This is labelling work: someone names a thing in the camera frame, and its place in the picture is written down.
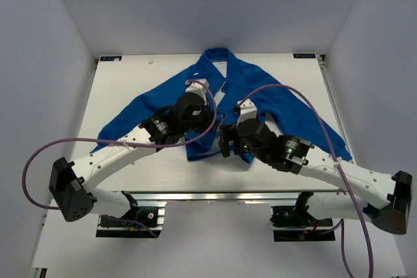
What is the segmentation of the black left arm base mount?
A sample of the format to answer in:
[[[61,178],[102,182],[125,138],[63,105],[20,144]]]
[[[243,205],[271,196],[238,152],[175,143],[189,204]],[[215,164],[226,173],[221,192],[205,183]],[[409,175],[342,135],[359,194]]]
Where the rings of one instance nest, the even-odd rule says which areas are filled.
[[[123,191],[130,209],[121,217],[114,215],[100,216],[96,230],[97,238],[152,238],[157,239],[161,233],[161,207],[153,205],[140,206],[135,198]]]

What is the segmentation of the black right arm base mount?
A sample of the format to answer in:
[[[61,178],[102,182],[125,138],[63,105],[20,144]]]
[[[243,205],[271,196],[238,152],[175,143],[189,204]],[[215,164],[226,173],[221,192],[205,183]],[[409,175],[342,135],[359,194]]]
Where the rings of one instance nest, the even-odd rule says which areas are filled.
[[[270,222],[275,242],[334,242],[332,218],[316,219],[308,212],[311,191],[299,194],[294,204],[271,207]]]

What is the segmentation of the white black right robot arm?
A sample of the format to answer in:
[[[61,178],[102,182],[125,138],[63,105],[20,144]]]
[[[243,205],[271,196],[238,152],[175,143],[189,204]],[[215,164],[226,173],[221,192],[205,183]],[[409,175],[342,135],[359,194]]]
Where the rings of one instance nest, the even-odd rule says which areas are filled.
[[[314,178],[338,188],[335,194],[299,193],[294,206],[276,212],[275,227],[314,227],[327,218],[359,219],[378,229],[404,235],[412,202],[412,176],[404,171],[384,174],[359,167],[303,139],[276,135],[258,118],[221,126],[223,157],[251,154],[271,168]]]

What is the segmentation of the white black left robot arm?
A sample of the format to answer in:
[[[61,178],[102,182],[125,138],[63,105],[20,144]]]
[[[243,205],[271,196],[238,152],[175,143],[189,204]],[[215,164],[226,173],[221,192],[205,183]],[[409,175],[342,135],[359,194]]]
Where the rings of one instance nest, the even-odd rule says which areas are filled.
[[[98,188],[105,179],[135,161],[156,153],[162,145],[178,143],[188,132],[203,133],[214,116],[204,96],[186,92],[174,105],[158,110],[121,139],[88,156],[53,163],[49,189],[65,221],[87,214],[110,215],[123,225],[137,219],[139,206],[126,191]]]

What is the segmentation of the blue zip jacket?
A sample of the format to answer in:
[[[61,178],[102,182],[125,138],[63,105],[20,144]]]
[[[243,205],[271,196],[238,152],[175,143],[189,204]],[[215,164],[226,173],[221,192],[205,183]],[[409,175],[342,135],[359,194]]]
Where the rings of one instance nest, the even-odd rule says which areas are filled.
[[[226,48],[206,49],[199,60],[155,88],[136,96],[99,132],[101,141],[117,140],[158,109],[173,105],[184,94],[186,81],[206,79],[213,94],[221,94],[216,104],[217,121],[224,126],[237,122],[233,108],[249,93],[261,120],[270,114],[284,135],[310,141],[325,152],[334,151],[345,161],[352,156],[344,140],[326,122],[290,90],[280,88],[279,81],[255,64],[235,57]]]

